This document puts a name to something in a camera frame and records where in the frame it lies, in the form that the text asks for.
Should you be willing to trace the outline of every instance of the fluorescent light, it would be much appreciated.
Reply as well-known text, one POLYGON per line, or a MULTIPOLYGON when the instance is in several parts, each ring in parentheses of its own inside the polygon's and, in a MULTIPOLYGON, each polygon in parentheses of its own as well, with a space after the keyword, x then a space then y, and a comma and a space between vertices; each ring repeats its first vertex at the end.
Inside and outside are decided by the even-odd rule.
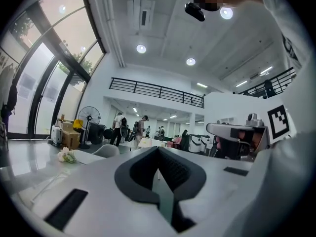
POLYGON ((242 86, 245 83, 247 83, 247 81, 243 81, 241 84, 238 84, 236 87, 242 86))
POLYGON ((193 58, 189 58, 187 59, 187 65, 189 66, 193 66, 196 63, 196 60, 193 58))
POLYGON ((136 47, 137 52, 139 53, 146 53, 146 47, 144 45, 138 45, 136 47))
POLYGON ((264 74, 266 71, 269 71, 269 70, 272 69, 272 68, 273 68, 273 67, 271 66, 271 67, 267 68, 266 70, 262 71, 260 74, 262 75, 262 74, 264 74))
POLYGON ((207 88, 207 86, 205 86, 204 84, 201 84, 201 83, 199 83, 199 82, 197 83, 197 85, 198 85, 198 86, 201 86, 201 87, 203 87, 203 88, 207 88))
POLYGON ((224 19, 231 19, 233 17, 233 10, 230 8, 222 7, 220 10, 220 14, 224 19))

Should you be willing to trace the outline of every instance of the large window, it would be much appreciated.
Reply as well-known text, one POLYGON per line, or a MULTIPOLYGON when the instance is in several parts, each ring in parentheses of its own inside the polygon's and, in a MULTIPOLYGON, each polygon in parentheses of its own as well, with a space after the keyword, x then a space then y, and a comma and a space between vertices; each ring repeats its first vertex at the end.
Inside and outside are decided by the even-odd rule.
POLYGON ((41 0, 39 4, 51 25, 84 6, 83 0, 41 0))
POLYGON ((0 73, 11 64, 19 68, 11 138, 43 138, 61 114, 75 119, 90 74, 105 52, 91 24, 86 0, 40 0, 8 28, 0 42, 0 73))

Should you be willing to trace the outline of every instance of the electric fan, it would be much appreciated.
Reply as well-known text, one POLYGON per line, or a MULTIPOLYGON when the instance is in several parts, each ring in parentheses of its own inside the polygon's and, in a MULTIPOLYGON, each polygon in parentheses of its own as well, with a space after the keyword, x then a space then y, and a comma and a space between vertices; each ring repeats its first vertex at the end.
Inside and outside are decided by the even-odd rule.
POLYGON ((101 119, 100 113, 96 108, 92 106, 86 106, 79 112, 78 119, 83 120, 83 123, 80 122, 80 125, 82 129, 84 130, 83 139, 80 142, 79 148, 88 149, 90 147, 85 144, 85 141, 87 139, 88 126, 90 122, 95 123, 95 124, 100 123, 100 119, 101 119))

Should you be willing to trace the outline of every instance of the black metal railing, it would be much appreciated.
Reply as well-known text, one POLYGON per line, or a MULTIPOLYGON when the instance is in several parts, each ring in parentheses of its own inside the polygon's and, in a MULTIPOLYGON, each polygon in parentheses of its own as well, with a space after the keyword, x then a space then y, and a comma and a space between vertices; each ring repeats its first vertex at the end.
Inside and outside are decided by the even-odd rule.
POLYGON ((121 78, 112 78, 110 89, 163 98, 183 104, 189 104, 204 108, 204 98, 201 96, 151 83, 121 78))
POLYGON ((271 83, 263 82, 254 86, 248 90, 245 90, 240 94, 260 97, 260 98, 269 98, 275 95, 283 93, 289 84, 292 83, 293 79, 296 77, 296 72, 293 68, 290 68, 281 74, 269 79, 271 83))

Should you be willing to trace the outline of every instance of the hand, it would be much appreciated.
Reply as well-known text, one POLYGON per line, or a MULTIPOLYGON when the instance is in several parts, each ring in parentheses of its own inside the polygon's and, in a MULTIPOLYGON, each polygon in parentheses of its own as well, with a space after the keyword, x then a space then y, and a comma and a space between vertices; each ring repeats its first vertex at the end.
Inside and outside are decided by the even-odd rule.
MULTIPOLYGON (((243 139, 245 137, 245 132, 239 132, 238 137, 239 137, 239 139, 243 139)), ((261 138, 262 138, 262 134, 261 133, 255 132, 253 134, 251 146, 254 148, 254 150, 256 150, 257 147, 259 146, 261 138)), ((221 149, 221 143, 219 141, 219 137, 216 137, 216 142, 218 142, 217 143, 217 148, 221 149)))

